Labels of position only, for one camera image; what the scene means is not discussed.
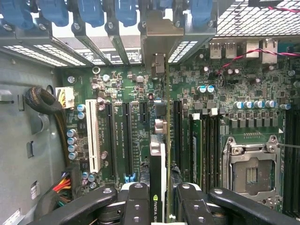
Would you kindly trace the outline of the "green RAM stick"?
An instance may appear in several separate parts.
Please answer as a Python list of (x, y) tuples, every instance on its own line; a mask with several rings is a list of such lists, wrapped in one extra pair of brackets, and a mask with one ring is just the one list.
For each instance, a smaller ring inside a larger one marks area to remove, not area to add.
[(200, 113), (190, 114), (190, 152), (192, 182), (202, 188), (202, 120)]

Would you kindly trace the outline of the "empty black RAM slot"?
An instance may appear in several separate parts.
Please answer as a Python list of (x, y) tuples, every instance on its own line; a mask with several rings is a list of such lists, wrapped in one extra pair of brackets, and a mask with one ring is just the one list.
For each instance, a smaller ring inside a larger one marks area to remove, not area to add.
[[(285, 112), (285, 142), (284, 144), (289, 143), (289, 135), (290, 135), (290, 128), (289, 128), (289, 111)], [(288, 214), (289, 211), (289, 148), (284, 147), (284, 201), (283, 201), (283, 213)]]
[(220, 152), (219, 152), (219, 116), (214, 117), (214, 186), (219, 186), (220, 181)]
[(208, 166), (207, 166), (207, 116), (203, 117), (203, 187), (208, 190)]
[[(298, 144), (298, 120), (299, 114), (297, 111), (291, 113), (291, 140), (290, 144)], [(291, 211), (298, 211), (298, 150), (291, 148)]]
[[(300, 146), (300, 113), (298, 115), (297, 121), (297, 145)], [(297, 165), (296, 165), (296, 172), (297, 172), (297, 211), (300, 213), (300, 147), (297, 149)]]
[(212, 109), (209, 114), (209, 169), (210, 188), (218, 183), (218, 116), (217, 110)]

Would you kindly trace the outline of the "green motherboard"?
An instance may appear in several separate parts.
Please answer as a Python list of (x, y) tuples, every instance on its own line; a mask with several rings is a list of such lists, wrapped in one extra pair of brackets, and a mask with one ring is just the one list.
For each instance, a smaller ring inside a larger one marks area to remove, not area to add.
[[(222, 186), (222, 150), (228, 137), (238, 142), (258, 143), (276, 135), (278, 143), (285, 142), (285, 112), (289, 111), (289, 143), (291, 140), (291, 113), (300, 113), (300, 43), (279, 42), (277, 63), (262, 64), (263, 50), (259, 58), (240, 57), (235, 62), (228, 59), (210, 59), (206, 48), (181, 65), (169, 67), (171, 100), (171, 180), (192, 182), (190, 152), (190, 114), (200, 113), (202, 120), (202, 190), (203, 187), (203, 117), (207, 116), (207, 166), (209, 169), (209, 114), (217, 110), (219, 116), (220, 181)], [(123, 142), (122, 103), (131, 104), (131, 128), (135, 181), (150, 181), (150, 135), (154, 119), (165, 113), (163, 108), (154, 110), (153, 103), (162, 97), (162, 84), (141, 66), (103, 67), (95, 74), (92, 68), (61, 69), (63, 84), (73, 87), (74, 108), (66, 111), (68, 150), (71, 162), (79, 166), (83, 183), (82, 193), (94, 186), (112, 185), (120, 189), (125, 183), (125, 159)], [(98, 173), (90, 172), (89, 147), (86, 121), (86, 99), (97, 100), (97, 119), (100, 143)], [(175, 162), (173, 148), (173, 102), (182, 102), (182, 169)], [(149, 122), (140, 122), (140, 102), (147, 102)], [(111, 177), (106, 129), (105, 104), (114, 109), (117, 177)], [(282, 203), (277, 211), (283, 213), (284, 201), (284, 147), (281, 150)], [(288, 216), (300, 219), (300, 213), (291, 211), (291, 148), (289, 148), (289, 211)]]

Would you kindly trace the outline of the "metal CPU socket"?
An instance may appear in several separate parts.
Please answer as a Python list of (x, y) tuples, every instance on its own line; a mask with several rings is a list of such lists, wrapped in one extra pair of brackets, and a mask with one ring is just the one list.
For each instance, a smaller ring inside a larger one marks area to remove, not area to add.
[(276, 135), (257, 143), (228, 137), (222, 150), (222, 186), (273, 210), (280, 209), (281, 150)]

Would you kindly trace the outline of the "black expansion slot blue latch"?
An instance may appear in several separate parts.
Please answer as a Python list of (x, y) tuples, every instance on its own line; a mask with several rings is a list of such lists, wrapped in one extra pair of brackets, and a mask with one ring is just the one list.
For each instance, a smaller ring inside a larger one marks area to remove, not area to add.
[(123, 122), (123, 142), (124, 142), (124, 159), (125, 159), (125, 183), (134, 182), (136, 174), (134, 172), (134, 157), (132, 145), (132, 128), (131, 128), (131, 104), (122, 103), (122, 122)]

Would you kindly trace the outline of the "long black expansion slot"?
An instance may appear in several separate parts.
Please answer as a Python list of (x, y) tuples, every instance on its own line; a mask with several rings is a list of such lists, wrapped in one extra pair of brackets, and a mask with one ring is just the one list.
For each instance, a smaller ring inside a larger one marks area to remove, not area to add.
[(115, 138), (115, 122), (114, 122), (114, 109), (112, 103), (105, 104), (106, 111), (106, 129), (109, 149), (109, 165), (111, 167), (111, 177), (116, 178), (117, 175), (117, 164), (116, 164), (116, 138)]
[(182, 102), (177, 100), (173, 102), (173, 148), (175, 154), (175, 162), (179, 169), (182, 169), (182, 152), (183, 152), (183, 138), (182, 138)]

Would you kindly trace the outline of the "white expansion slot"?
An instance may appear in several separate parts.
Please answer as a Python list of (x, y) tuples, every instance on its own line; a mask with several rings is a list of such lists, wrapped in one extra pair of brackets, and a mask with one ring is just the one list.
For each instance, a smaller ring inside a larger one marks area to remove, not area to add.
[(86, 121), (89, 147), (90, 172), (98, 173), (100, 165), (100, 143), (98, 129), (98, 107), (96, 99), (86, 99)]

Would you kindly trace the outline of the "short black expansion slot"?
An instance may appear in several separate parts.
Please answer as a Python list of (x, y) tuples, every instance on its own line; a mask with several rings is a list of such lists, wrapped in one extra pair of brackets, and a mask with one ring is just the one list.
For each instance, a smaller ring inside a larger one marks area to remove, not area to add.
[(140, 102), (140, 122), (146, 124), (149, 122), (149, 112), (147, 102)]

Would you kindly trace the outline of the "CPU socket locking lever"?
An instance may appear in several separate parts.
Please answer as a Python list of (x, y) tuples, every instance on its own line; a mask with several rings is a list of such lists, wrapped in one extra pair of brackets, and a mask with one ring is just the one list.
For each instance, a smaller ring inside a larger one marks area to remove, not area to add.
[(288, 148), (297, 148), (300, 149), (300, 145), (291, 145), (291, 144), (282, 144), (282, 143), (277, 143), (277, 146), (280, 147), (288, 147)]

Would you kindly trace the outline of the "white power connector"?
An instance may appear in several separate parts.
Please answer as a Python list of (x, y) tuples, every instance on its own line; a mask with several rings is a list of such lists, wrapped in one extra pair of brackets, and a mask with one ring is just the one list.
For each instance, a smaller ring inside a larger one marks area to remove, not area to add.
[(57, 87), (55, 88), (56, 98), (62, 105), (63, 109), (74, 108), (75, 96), (73, 87)]

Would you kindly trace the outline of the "black open PC case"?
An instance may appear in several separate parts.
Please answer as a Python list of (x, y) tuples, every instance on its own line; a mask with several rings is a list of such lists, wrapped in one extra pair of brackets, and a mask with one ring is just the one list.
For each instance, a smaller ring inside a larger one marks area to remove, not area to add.
[[(222, 46), (236, 43), (235, 62), (245, 56), (247, 41), (272, 38), (284, 43), (300, 43), (300, 0), (212, 0), (210, 20), (194, 27), (189, 0), (173, 0), (172, 8), (160, 9), (159, 0), (136, 0), (137, 23), (124, 27), (115, 16), (114, 0), (101, 0), (105, 23), (93, 28), (79, 13), (77, 0), (65, 0), (69, 23), (57, 27), (45, 19), (39, 0), (26, 0), (34, 26), (23, 30), (4, 20), (0, 12), (0, 225), (28, 225), (55, 209), (86, 195), (79, 166), (71, 162), (68, 150), (66, 111), (56, 98), (55, 88), (63, 84), (61, 69), (141, 66), (145, 70), (141, 47), (143, 13), (161, 10), (182, 37), (173, 44), (169, 57), (182, 41), (198, 43), (177, 63), (199, 56), (200, 49), (210, 51), (210, 43)], [(86, 64), (74, 66), (34, 45), (52, 45)], [(4, 49), (4, 45), (22, 45), (67, 67), (23, 56)], [(176, 219), (176, 186), (168, 189), (168, 216), (164, 223), (150, 225), (186, 225)]]

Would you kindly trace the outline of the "vented metal slot cover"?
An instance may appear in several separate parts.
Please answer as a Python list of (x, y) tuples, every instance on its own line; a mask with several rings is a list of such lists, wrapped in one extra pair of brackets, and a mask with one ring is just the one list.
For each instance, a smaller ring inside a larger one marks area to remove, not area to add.
[(168, 59), (168, 63), (179, 62), (198, 41), (182, 41)]
[(22, 45), (4, 45), (2, 46), (4, 49), (10, 50), (12, 52), (19, 53), (23, 56), (28, 56), (32, 59), (36, 59), (45, 63), (48, 63), (52, 66), (57, 66), (57, 67), (67, 67), (67, 64), (60, 62), (58, 60), (55, 60), (51, 57), (48, 57), (44, 54), (38, 53), (37, 51), (34, 51), (32, 49), (23, 47)]
[(68, 53), (65, 53), (64, 51), (58, 49), (57, 47), (54, 47), (52, 45), (34, 45), (34, 47), (43, 50), (44, 52), (47, 52), (55, 57), (58, 57), (61, 60), (64, 60), (74, 66), (86, 66), (85, 63), (79, 61), (78, 59), (74, 58)]

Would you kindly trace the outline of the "metal USB port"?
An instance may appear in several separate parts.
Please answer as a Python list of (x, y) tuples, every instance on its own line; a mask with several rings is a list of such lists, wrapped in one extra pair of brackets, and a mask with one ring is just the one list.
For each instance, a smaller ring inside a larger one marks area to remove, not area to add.
[(225, 44), (225, 58), (234, 59), (237, 57), (237, 45), (236, 43), (226, 43)]
[(222, 46), (219, 43), (210, 43), (210, 59), (218, 60), (222, 58)]

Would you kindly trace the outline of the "metal network port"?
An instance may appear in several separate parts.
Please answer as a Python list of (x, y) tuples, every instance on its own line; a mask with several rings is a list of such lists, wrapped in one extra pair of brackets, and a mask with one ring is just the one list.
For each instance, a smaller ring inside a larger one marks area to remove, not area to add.
[(262, 64), (277, 63), (278, 41), (267, 38), (262, 42)]
[(247, 59), (256, 59), (259, 58), (259, 41), (250, 40), (246, 43), (246, 58)]

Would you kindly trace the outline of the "blue slot clip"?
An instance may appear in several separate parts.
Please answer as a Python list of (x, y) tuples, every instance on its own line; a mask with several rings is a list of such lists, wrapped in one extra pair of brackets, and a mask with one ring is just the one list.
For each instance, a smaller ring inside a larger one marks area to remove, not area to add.
[(137, 23), (136, 0), (114, 0), (116, 19), (124, 27), (134, 26)]
[(20, 29), (29, 30), (34, 26), (26, 0), (0, 0), (0, 12), (5, 21)]
[(104, 12), (101, 0), (77, 0), (81, 19), (93, 28), (104, 25)]
[(194, 27), (201, 27), (210, 20), (212, 0), (189, 0), (189, 6)]
[(39, 0), (42, 15), (57, 27), (65, 27), (69, 23), (68, 8), (65, 0)]
[(159, 8), (167, 9), (173, 7), (173, 0), (159, 0)]

